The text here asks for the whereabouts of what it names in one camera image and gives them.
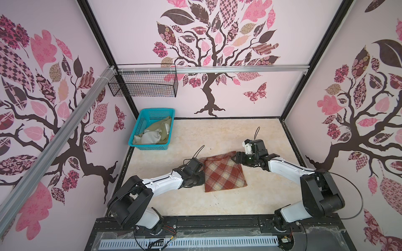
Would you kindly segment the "red plaid skirt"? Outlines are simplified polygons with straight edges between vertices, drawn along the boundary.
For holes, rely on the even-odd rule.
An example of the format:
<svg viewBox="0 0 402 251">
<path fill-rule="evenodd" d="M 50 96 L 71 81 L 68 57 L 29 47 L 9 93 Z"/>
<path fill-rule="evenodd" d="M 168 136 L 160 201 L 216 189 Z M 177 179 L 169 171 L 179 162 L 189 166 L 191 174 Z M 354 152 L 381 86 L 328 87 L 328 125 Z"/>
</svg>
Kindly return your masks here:
<svg viewBox="0 0 402 251">
<path fill-rule="evenodd" d="M 236 151 L 232 151 L 200 159 L 204 165 L 206 193 L 247 187 L 242 165 L 233 160 L 235 156 Z"/>
</svg>

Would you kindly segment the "olive and white skirt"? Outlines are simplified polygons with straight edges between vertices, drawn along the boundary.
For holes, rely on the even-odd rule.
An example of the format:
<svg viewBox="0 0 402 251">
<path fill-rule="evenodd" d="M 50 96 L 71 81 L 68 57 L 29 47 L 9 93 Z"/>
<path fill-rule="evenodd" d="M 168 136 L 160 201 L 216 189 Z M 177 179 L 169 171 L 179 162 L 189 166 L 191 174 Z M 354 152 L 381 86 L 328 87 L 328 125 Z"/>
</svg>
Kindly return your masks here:
<svg viewBox="0 0 402 251">
<path fill-rule="evenodd" d="M 135 145 L 166 144 L 170 136 L 172 118 L 170 116 L 145 128 L 143 133 L 135 135 Z"/>
</svg>

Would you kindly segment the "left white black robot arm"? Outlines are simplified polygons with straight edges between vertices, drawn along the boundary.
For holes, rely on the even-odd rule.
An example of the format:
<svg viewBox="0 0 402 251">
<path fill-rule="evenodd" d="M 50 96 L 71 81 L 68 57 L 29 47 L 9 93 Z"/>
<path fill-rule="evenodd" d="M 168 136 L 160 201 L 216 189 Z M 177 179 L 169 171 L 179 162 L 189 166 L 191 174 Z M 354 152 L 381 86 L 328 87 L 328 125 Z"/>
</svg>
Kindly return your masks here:
<svg viewBox="0 0 402 251">
<path fill-rule="evenodd" d="M 123 230 L 143 227 L 151 234 L 159 234 L 164 218 L 149 208 L 152 198 L 168 191 L 192 188 L 205 184 L 204 168 L 192 170 L 181 166 L 171 172 L 150 179 L 130 177 L 107 204 L 106 216 L 112 217 Z"/>
</svg>

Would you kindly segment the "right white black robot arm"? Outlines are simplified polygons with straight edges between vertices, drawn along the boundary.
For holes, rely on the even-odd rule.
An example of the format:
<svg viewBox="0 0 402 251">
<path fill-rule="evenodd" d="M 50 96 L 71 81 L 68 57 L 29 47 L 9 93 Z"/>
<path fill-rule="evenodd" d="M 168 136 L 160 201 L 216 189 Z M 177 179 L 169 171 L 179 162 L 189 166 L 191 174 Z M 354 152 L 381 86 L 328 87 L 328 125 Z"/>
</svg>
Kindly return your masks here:
<svg viewBox="0 0 402 251">
<path fill-rule="evenodd" d="M 279 232 L 285 232 L 290 223 L 330 216 L 345 206 L 344 198 L 328 172 L 292 164 L 277 154 L 257 156 L 237 152 L 232 159 L 237 164 L 278 174 L 300 186 L 302 200 L 277 209 L 274 213 L 272 224 Z"/>
</svg>

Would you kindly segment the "teal plastic basket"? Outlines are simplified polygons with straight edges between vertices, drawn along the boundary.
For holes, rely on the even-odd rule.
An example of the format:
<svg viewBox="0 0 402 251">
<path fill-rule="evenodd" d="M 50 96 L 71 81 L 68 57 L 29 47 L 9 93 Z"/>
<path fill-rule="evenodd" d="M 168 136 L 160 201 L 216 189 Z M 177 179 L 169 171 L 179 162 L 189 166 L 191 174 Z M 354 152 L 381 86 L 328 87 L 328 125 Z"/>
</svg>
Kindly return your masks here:
<svg viewBox="0 0 402 251">
<path fill-rule="evenodd" d="M 175 110 L 147 108 L 140 112 L 128 141 L 139 150 L 167 150 L 172 138 Z"/>
</svg>

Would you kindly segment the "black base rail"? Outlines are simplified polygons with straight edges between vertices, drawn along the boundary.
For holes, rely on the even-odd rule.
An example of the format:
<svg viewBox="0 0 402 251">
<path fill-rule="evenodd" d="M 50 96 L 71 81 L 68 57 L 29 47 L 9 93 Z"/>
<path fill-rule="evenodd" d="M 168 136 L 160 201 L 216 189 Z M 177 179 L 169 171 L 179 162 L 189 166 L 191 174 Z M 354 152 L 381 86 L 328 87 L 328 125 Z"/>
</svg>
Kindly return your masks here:
<svg viewBox="0 0 402 251">
<path fill-rule="evenodd" d="M 291 223 L 285 232 L 272 224 L 273 215 L 167 216 L 159 234 L 143 227 L 123 230 L 115 220 L 95 221 L 86 251 L 98 251 L 102 239 L 276 236 L 278 247 L 212 248 L 207 251 L 354 251 L 356 249 L 337 214 L 329 218 Z"/>
</svg>

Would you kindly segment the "aluminium rail back wall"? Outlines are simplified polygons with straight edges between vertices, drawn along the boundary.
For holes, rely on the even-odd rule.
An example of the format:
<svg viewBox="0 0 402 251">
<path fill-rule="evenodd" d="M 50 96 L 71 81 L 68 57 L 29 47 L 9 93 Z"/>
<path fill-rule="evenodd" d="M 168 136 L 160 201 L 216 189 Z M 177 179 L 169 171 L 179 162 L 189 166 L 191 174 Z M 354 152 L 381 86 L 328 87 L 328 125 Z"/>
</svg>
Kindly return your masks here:
<svg viewBox="0 0 402 251">
<path fill-rule="evenodd" d="M 119 72 L 133 72 L 133 73 L 154 73 L 154 72 L 167 72 L 178 74 L 193 74 L 193 73 L 241 73 L 241 72 L 308 72 L 310 66 L 308 65 L 247 65 L 247 66 L 229 66 L 229 67 L 177 67 L 175 65 L 168 67 L 139 67 L 138 65 L 131 65 L 131 67 L 122 67 Z"/>
</svg>

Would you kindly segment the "aluminium rail wall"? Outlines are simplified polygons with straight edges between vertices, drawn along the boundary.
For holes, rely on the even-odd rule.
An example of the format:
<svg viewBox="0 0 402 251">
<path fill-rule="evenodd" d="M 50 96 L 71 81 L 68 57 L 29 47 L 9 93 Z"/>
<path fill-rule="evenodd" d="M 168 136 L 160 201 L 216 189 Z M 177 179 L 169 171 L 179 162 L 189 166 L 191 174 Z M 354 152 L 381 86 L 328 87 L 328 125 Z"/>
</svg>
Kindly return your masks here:
<svg viewBox="0 0 402 251">
<path fill-rule="evenodd" d="M 67 143 L 71 134 L 78 127 L 86 112 L 101 93 L 102 89 L 109 83 L 116 73 L 116 67 L 108 66 L 95 82 L 86 97 L 79 103 L 72 115 L 63 124 L 61 129 L 55 134 L 53 140 L 45 147 L 38 156 L 33 166 L 22 177 L 20 182 L 10 192 L 1 204 L 1 235 L 8 229 L 13 219 L 17 216 L 21 207 L 27 201 L 33 190 L 41 181 L 45 172 L 51 166 L 59 152 Z"/>
<path fill-rule="evenodd" d="M 308 65 L 247 65 L 247 66 L 229 66 L 229 67 L 177 67 L 175 65 L 168 67 L 139 67 L 138 65 L 131 65 L 131 67 L 122 67 L 119 72 L 133 72 L 133 73 L 154 73 L 154 72 L 167 72 L 178 74 L 193 74 L 193 73 L 241 73 L 241 72 L 308 72 L 310 66 Z"/>
</svg>

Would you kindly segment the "aluminium rail left wall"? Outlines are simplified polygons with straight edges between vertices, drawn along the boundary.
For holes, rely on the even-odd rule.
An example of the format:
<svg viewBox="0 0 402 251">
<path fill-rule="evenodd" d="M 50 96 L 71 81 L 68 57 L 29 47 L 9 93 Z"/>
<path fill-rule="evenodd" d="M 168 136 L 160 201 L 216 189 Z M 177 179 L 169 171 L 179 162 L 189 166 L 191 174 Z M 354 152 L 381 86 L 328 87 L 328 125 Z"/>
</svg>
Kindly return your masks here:
<svg viewBox="0 0 402 251">
<path fill-rule="evenodd" d="M 71 134 L 78 127 L 86 112 L 101 93 L 102 89 L 109 83 L 116 73 L 116 67 L 108 66 L 95 82 L 86 97 L 79 103 L 72 115 L 63 124 L 61 129 L 55 134 L 53 140 L 45 147 L 38 156 L 33 166 L 22 177 L 20 182 L 10 192 L 1 204 L 1 235 L 8 229 L 13 219 L 17 216 L 21 207 L 27 201 L 33 190 L 41 181 L 45 172 L 51 166 L 59 152 L 67 143 Z"/>
</svg>

